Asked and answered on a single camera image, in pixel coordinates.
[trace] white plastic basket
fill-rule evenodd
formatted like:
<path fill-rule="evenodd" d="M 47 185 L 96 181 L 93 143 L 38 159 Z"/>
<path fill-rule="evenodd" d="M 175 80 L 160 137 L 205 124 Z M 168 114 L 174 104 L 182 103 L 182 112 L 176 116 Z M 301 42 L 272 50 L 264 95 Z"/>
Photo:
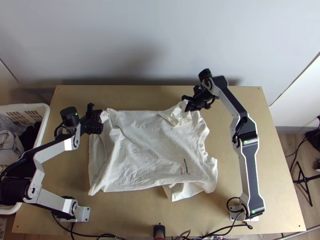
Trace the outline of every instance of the white plastic basket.
<path fill-rule="evenodd" d="M 33 122 L 42 122 L 33 147 L 35 148 L 41 145 L 50 114 L 50 107 L 47 104 L 11 104 L 0 106 L 0 113 L 8 116 L 14 122 L 20 122 L 25 125 Z M 0 214 L 14 214 L 19 210 L 21 205 L 21 202 L 17 202 L 14 206 L 0 205 Z"/>

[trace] wrinkled fabric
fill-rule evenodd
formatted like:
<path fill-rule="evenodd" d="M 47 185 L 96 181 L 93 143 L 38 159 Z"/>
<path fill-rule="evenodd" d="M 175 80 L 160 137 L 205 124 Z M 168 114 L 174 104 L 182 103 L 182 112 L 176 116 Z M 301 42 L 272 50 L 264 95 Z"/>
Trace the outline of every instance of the wrinkled fabric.
<path fill-rule="evenodd" d="M 19 122 L 13 122 L 10 118 L 8 118 L 4 114 L 0 114 L 0 131 L 8 130 L 12 133 L 17 133 L 21 135 L 25 130 L 26 126 L 23 126 Z"/>
<path fill-rule="evenodd" d="M 204 147 L 209 129 L 182 101 L 165 111 L 101 114 L 104 130 L 89 137 L 89 195 L 163 186 L 172 201 L 213 192 L 217 160 Z"/>
<path fill-rule="evenodd" d="M 23 154 L 24 149 L 17 133 L 7 130 L 0 132 L 0 164 L 10 165 Z"/>

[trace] wooden floor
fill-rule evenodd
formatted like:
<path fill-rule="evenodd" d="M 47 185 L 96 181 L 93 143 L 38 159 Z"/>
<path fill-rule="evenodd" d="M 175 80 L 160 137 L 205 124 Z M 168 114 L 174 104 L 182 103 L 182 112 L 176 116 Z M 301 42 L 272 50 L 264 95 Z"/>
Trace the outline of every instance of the wooden floor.
<path fill-rule="evenodd" d="M 285 155 L 293 153 L 298 146 L 298 144 L 303 139 L 303 135 L 293 135 L 293 134 L 279 134 L 281 145 Z M 288 157 L 288 165 L 291 164 L 291 161 L 294 156 Z M 320 174 L 312 168 L 312 164 L 316 158 L 320 158 L 320 153 L 315 150 L 311 144 L 307 141 L 300 147 L 298 151 L 297 160 L 299 161 L 306 177 L 310 177 L 316 174 Z M 292 171 L 293 179 L 298 177 L 298 168 L 294 165 Z M 317 225 L 320 225 L 320 179 L 313 180 L 308 184 L 311 197 L 313 200 L 313 207 L 311 207 L 306 199 L 306 194 L 301 191 L 298 186 L 295 186 L 296 193 L 299 199 L 300 207 L 303 213 L 304 221 L 307 228 L 311 228 Z M 13 224 L 13 217 L 8 219 L 6 234 L 4 240 L 69 240 L 71 239 L 69 235 L 66 236 L 48 236 L 48 235 L 33 235 L 33 234 L 13 234 L 11 233 L 11 228 Z M 262 239 L 262 240 L 274 240 L 281 238 L 281 234 L 265 234 L 265 235 L 247 235 L 242 236 L 244 240 L 246 239 Z M 320 239 L 320 230 L 315 230 L 301 236 L 292 238 L 292 240 L 319 240 Z"/>
<path fill-rule="evenodd" d="M 279 139 L 282 145 L 282 149 L 285 155 L 293 153 L 296 147 L 299 145 L 304 135 L 293 135 L 293 134 L 279 134 Z M 287 158 L 288 166 L 290 166 L 294 155 Z M 306 177 L 311 177 L 320 174 L 312 168 L 312 165 L 316 158 L 320 158 L 320 152 L 312 147 L 312 145 L 306 141 L 303 143 L 298 151 L 297 160 L 299 161 L 302 170 Z M 292 169 L 292 178 L 296 180 L 298 178 L 298 166 L 294 165 Z M 308 183 L 309 190 L 311 192 L 311 198 L 313 201 L 313 207 L 309 205 L 306 199 L 306 194 L 299 186 L 295 184 L 296 193 L 300 203 L 301 211 L 304 217 L 306 228 L 311 228 L 320 225 L 320 178 L 310 181 Z M 270 240 L 280 238 L 280 234 L 272 234 L 272 238 L 269 238 L 268 234 L 265 235 L 263 240 Z M 301 236 L 292 238 L 292 240 L 319 240 L 320 230 L 315 230 Z"/>

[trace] black cable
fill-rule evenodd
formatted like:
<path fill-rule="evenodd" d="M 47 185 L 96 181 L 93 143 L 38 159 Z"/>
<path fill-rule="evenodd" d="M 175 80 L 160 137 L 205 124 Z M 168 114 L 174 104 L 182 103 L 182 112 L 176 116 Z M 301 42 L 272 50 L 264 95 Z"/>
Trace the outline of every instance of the black cable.
<path fill-rule="evenodd" d="M 297 158 L 297 155 L 298 155 L 298 150 L 299 150 L 300 146 L 301 146 L 304 142 L 306 142 L 306 141 L 307 141 L 307 139 L 306 139 L 306 137 L 304 137 L 303 140 L 302 140 L 302 141 L 300 142 L 300 144 L 298 145 L 297 149 L 296 149 L 292 154 L 289 154 L 289 155 L 285 156 L 285 157 L 287 158 L 287 157 L 290 157 L 290 156 L 294 155 L 294 159 L 292 160 L 291 165 L 290 165 L 290 172 L 291 172 L 291 170 L 292 170 L 292 167 L 293 167 L 293 165 L 294 165 L 294 162 L 296 161 L 296 158 Z"/>
<path fill-rule="evenodd" d="M 239 197 L 230 198 L 230 199 L 227 201 L 227 209 L 228 209 L 230 212 L 243 212 L 242 209 L 239 209 L 239 210 L 236 210 L 236 211 L 231 210 L 231 208 L 229 207 L 229 202 L 230 202 L 232 199 L 240 199 L 240 198 L 239 198 Z"/>
<path fill-rule="evenodd" d="M 75 225 L 75 223 L 73 222 L 71 224 L 71 229 L 70 229 L 70 235 L 71 235 L 72 240 L 74 240 L 74 237 L 73 237 L 73 227 L 74 227 L 74 225 Z"/>
<path fill-rule="evenodd" d="M 295 153 L 295 155 L 294 155 L 294 159 L 292 160 L 291 165 L 290 165 L 290 172 L 291 172 L 291 170 L 292 170 L 292 167 L 293 167 L 294 162 L 296 161 L 296 158 L 297 158 L 297 155 L 298 155 L 298 150 L 299 150 L 300 146 L 306 141 L 305 138 L 306 138 L 306 137 L 304 137 L 304 139 L 300 142 L 300 144 L 299 144 L 298 147 L 297 147 L 296 153 Z"/>
<path fill-rule="evenodd" d="M 52 214 L 52 217 L 53 219 L 56 221 L 56 223 L 65 231 L 69 232 L 71 234 L 71 238 L 73 240 L 73 235 L 78 235 L 78 236 L 81 236 L 81 237 L 87 237 L 87 238 L 97 238 L 97 240 L 99 238 L 102 238 L 102 237 L 105 237 L 105 238 L 117 238 L 117 239 L 120 239 L 120 240 L 126 240 L 125 238 L 121 238 L 121 237 L 118 237 L 116 235 L 113 235 L 113 234 L 109 234 L 109 233 L 105 233 L 105 234 L 101 234 L 101 235 L 87 235 L 87 234 L 81 234 L 81 233 L 77 233 L 77 232 L 74 232 L 73 231 L 73 227 L 74 227 L 74 222 L 73 222 L 73 225 L 71 225 L 71 230 L 65 228 L 64 226 L 61 225 L 61 223 L 59 223 L 59 221 L 56 219 L 56 217 Z"/>
<path fill-rule="evenodd" d="M 213 232 L 211 232 L 211 233 L 208 233 L 207 235 L 198 236 L 198 237 L 193 238 L 193 239 L 189 239 L 189 238 L 188 238 L 189 234 L 188 234 L 187 236 L 182 236 L 182 234 L 183 234 L 183 233 L 182 233 L 182 234 L 180 235 L 181 239 L 182 239 L 182 240 L 198 240 L 199 238 L 200 238 L 200 239 L 204 239 L 204 238 L 212 237 L 212 236 L 225 236 L 225 235 L 228 235 L 234 227 L 246 226 L 246 227 L 249 228 L 249 229 L 253 229 L 253 227 L 252 227 L 251 225 L 249 225 L 246 221 L 244 221 L 243 224 L 237 224 L 237 225 L 235 225 L 236 220 L 238 219 L 238 217 L 240 216 L 240 214 L 242 214 L 242 213 L 244 212 L 244 210 L 243 210 L 243 209 L 240 209 L 240 210 L 237 210 L 237 211 L 230 210 L 229 202 L 230 202 L 232 199 L 240 199 L 240 198 L 239 198 L 239 197 L 230 198 L 230 199 L 227 201 L 227 204 L 226 204 L 227 209 L 228 209 L 230 212 L 238 212 L 238 215 L 237 215 L 236 218 L 234 219 L 232 225 L 226 226 L 226 227 L 223 227 L 223 228 L 220 228 L 220 229 L 218 229 L 218 230 L 216 230 L 216 231 L 213 231 Z M 228 228 L 229 228 L 229 230 L 228 230 L 226 233 L 224 233 L 224 234 L 216 234 L 217 232 L 220 232 L 220 231 L 222 231 L 222 230 L 224 230 L 224 229 L 228 229 Z"/>
<path fill-rule="evenodd" d="M 306 141 L 306 137 L 304 137 L 304 139 L 300 142 L 300 144 L 303 144 L 305 141 Z M 285 156 L 285 157 L 287 158 L 287 157 L 290 157 L 290 156 L 296 154 L 296 152 L 297 152 L 298 150 L 299 150 L 299 147 L 297 147 L 296 150 L 295 150 L 292 154 L 289 154 L 289 155 L 287 155 L 287 156 Z"/>
<path fill-rule="evenodd" d="M 58 133 L 58 129 L 59 129 L 59 128 L 64 128 L 65 130 L 67 130 L 67 132 L 68 132 L 69 134 L 71 134 L 70 130 L 69 130 L 67 127 L 63 126 L 62 124 L 63 124 L 63 122 L 60 123 L 60 125 L 57 126 L 56 129 L 54 130 L 54 137 L 57 136 L 57 133 Z"/>

